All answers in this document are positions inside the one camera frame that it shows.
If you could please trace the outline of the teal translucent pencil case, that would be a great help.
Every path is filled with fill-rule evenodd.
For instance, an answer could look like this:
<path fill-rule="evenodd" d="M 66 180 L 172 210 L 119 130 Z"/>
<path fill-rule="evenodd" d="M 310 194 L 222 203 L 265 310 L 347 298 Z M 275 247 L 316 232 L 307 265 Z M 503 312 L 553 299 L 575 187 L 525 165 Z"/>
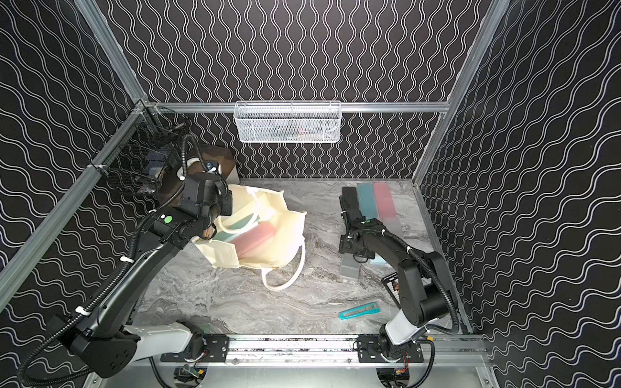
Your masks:
<path fill-rule="evenodd" d="M 375 200 L 373 184 L 360 183 L 357 185 L 359 209 L 366 219 L 378 218 L 378 208 Z"/>

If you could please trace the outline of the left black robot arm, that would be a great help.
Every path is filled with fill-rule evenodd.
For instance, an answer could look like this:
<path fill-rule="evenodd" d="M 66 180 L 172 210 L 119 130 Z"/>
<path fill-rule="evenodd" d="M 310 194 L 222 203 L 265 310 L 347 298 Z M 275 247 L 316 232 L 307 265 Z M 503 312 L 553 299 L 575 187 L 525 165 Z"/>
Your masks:
<path fill-rule="evenodd" d="M 24 386 L 64 384 L 90 373 L 102 378 L 121 372 L 137 359 L 146 344 L 126 323 L 135 303 L 155 276 L 193 239 L 210 241 L 217 234 L 215 223 L 232 211 L 232 193 L 216 162 L 199 158 L 201 171 L 188 172 L 187 151 L 201 148 L 195 138 L 180 140 L 181 186 L 160 207 L 140 221 L 129 250 L 119 267 L 98 291 L 66 317 L 51 320 L 53 332 L 21 361 L 16 378 Z M 53 344 L 62 344 L 84 368 L 55 378 L 35 378 L 28 370 Z"/>

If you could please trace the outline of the grey pencil case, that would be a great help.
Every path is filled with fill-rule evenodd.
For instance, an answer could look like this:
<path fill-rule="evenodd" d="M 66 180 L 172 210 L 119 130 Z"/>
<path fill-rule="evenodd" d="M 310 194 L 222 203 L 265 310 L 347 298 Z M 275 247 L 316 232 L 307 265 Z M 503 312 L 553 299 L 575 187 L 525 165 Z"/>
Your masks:
<path fill-rule="evenodd" d="M 345 253 L 341 260 L 340 276 L 346 280 L 357 281 L 360 274 L 361 264 L 355 260 L 354 255 Z"/>

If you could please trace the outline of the cream canvas tote bag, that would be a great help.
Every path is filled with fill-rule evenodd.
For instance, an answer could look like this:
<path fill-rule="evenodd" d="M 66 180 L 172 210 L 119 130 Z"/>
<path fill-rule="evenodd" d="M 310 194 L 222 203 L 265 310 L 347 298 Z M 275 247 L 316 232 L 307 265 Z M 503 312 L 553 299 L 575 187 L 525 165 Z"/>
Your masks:
<path fill-rule="evenodd" d="M 306 261 L 303 236 L 307 213 L 290 210 L 284 192 L 238 184 L 231 185 L 232 214 L 215 221 L 210 240 L 192 243 L 215 268 L 250 268 L 260 271 L 263 285 L 274 292 L 288 289 L 299 278 Z M 280 285 L 267 275 L 288 265 L 297 255 L 293 276 Z"/>

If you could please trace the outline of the black pencil case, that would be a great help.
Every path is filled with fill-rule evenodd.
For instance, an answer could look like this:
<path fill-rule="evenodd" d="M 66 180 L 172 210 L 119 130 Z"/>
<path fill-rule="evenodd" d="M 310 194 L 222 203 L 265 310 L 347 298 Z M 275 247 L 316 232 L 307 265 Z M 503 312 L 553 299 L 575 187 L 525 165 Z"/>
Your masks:
<path fill-rule="evenodd" d="M 359 222 L 363 219 L 362 213 L 359 209 L 357 188 L 356 187 L 343 187 L 340 196 L 341 213 L 346 220 L 346 224 L 351 222 Z"/>

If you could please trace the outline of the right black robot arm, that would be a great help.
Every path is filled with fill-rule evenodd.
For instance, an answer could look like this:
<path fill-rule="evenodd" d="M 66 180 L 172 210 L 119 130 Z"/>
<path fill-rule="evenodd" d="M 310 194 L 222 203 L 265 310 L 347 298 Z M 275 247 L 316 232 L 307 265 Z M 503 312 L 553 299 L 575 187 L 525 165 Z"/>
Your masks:
<path fill-rule="evenodd" d="M 397 274 L 399 312 L 378 334 L 383 358 L 402 359 L 409 344 L 429 331 L 460 333 L 457 292 L 441 254 L 410 246 L 377 219 L 346 222 L 339 252 L 350 253 L 356 260 L 379 255 Z"/>

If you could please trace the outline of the green pencil case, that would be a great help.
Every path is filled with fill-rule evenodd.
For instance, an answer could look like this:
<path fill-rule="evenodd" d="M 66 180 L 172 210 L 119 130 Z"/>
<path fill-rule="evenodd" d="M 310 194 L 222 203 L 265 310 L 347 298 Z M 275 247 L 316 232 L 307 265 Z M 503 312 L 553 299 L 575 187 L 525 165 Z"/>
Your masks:
<path fill-rule="evenodd" d="M 218 223 L 216 224 L 217 234 L 215 234 L 215 236 L 213 237 L 213 241 L 220 241 L 220 242 L 225 242 L 225 243 L 231 242 L 232 240 L 239 237 L 241 234 L 246 233 L 247 231 L 250 231 L 252 228 L 258 225 L 258 221 L 254 221 L 253 223 L 250 223 L 251 220 L 252 220 L 252 215 L 248 215 L 245 218 L 239 219 L 237 222 L 233 223 L 231 226 L 225 226 L 224 218 L 218 218 L 217 219 Z M 223 226 L 230 231 L 234 231 L 234 233 L 226 232 L 223 229 Z"/>

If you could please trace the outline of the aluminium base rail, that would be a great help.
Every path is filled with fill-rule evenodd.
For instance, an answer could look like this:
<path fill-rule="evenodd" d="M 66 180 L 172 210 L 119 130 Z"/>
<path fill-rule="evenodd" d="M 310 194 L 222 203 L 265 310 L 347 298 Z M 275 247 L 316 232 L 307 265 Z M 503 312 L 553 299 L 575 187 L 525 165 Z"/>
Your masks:
<path fill-rule="evenodd" d="M 479 336 L 435 336 L 437 366 L 483 366 L 485 343 Z M 171 352 L 156 357 L 164 364 L 226 367 L 422 366 L 430 360 L 428 345 L 409 341 L 391 355 L 381 352 L 378 335 L 205 335 L 206 355 L 189 363 Z"/>

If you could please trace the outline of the light blue pencil case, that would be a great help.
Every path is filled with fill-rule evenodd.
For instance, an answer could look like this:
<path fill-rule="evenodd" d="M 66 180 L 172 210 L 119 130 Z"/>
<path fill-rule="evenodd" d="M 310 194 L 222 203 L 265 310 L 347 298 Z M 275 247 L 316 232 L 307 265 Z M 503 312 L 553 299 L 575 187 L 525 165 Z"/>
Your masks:
<path fill-rule="evenodd" d="M 381 255 L 379 254 L 375 254 L 375 257 L 373 259 L 369 259 L 368 263 L 371 265 L 388 265 L 388 262 L 386 262 L 386 260 L 384 260 L 383 257 L 381 257 Z"/>

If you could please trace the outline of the pink pencil case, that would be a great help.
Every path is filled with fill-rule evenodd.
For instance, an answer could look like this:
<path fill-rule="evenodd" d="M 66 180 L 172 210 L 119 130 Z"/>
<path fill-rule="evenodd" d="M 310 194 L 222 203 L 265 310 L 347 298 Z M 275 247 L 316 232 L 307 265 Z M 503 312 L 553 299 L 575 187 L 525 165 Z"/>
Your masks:
<path fill-rule="evenodd" d="M 373 183 L 373 190 L 378 216 L 380 218 L 396 218 L 396 207 L 388 184 L 383 182 Z"/>
<path fill-rule="evenodd" d="M 266 243 L 276 233 L 276 228 L 269 222 L 259 223 L 250 231 L 241 234 L 231 243 L 234 245 L 237 256 L 242 259 L 250 254 L 251 251 Z"/>

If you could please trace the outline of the teal utility knife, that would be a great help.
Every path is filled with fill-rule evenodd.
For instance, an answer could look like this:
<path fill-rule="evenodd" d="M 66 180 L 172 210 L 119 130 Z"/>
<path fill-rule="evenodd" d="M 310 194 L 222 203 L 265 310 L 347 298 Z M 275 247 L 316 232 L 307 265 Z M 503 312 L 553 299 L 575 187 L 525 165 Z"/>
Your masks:
<path fill-rule="evenodd" d="M 365 315 L 375 315 L 381 311 L 377 302 L 371 302 L 359 307 L 354 307 L 349 310 L 344 310 L 339 313 L 340 320 L 348 320 L 352 318 L 359 318 Z"/>

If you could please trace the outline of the brown lidded storage box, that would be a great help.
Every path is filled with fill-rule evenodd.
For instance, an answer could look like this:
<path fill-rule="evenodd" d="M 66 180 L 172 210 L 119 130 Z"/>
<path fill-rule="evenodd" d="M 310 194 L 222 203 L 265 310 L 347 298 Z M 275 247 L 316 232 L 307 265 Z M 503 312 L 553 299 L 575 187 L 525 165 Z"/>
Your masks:
<path fill-rule="evenodd" d="M 237 172 L 237 164 L 231 150 L 215 145 L 200 144 L 202 151 L 202 159 L 205 163 L 218 163 L 222 168 L 222 176 L 228 184 L 239 184 L 239 175 Z M 192 149 L 187 153 L 188 173 L 198 173 L 202 171 L 202 165 L 197 159 L 197 152 Z M 158 189 L 156 198 L 158 205 L 162 205 L 168 200 L 174 192 L 181 186 L 179 179 L 182 173 L 180 158 L 175 155 L 171 165 L 163 169 L 163 177 Z"/>

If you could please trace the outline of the translucent clear pencil case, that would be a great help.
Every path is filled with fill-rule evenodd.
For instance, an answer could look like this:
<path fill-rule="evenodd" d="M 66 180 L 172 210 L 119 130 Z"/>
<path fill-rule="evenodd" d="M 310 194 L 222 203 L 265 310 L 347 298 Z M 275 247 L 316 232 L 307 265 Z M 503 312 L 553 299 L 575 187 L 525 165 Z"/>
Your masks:
<path fill-rule="evenodd" d="M 400 240 L 405 241 L 404 231 L 399 218 L 383 218 L 383 225 L 391 233 Z"/>

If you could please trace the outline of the black card with brown items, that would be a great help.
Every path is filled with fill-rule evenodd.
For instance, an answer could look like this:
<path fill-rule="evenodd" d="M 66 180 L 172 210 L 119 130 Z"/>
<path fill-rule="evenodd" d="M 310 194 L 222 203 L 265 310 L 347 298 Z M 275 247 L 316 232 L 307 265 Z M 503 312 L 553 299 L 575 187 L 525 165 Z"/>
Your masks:
<path fill-rule="evenodd" d="M 390 294 L 391 299 L 396 304 L 397 307 L 400 307 L 400 296 L 399 296 L 399 277 L 397 273 L 391 273 L 382 278 L 382 284 L 387 292 Z"/>

